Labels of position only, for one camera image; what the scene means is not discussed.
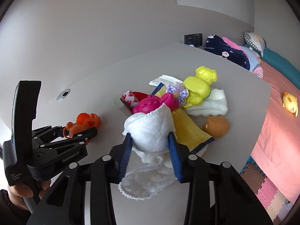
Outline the person's left hand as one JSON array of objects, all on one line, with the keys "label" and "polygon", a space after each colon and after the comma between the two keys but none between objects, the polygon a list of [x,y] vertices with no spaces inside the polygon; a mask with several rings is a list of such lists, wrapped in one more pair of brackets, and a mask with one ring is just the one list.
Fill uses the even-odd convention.
[{"label": "person's left hand", "polygon": [[[40,183],[40,186],[42,190],[39,193],[40,199],[43,199],[46,192],[50,188],[51,180],[42,181]],[[24,202],[24,198],[31,198],[33,197],[33,191],[30,189],[30,187],[26,184],[19,183],[15,186],[8,186],[8,195],[9,199],[17,208],[28,210],[27,205]]]}]

